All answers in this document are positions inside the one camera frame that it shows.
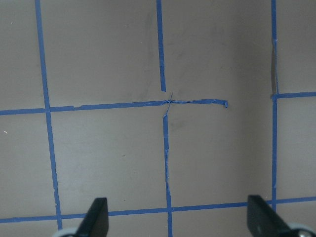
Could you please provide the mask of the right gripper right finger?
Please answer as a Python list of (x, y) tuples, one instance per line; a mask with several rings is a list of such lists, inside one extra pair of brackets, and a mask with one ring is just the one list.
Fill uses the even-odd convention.
[(247, 227), (253, 237), (293, 237), (291, 228), (259, 195), (247, 198)]

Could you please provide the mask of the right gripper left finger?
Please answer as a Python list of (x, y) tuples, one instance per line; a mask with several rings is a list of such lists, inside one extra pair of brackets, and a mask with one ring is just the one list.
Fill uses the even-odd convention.
[(75, 237), (106, 237), (109, 231), (106, 197), (96, 198), (75, 232)]

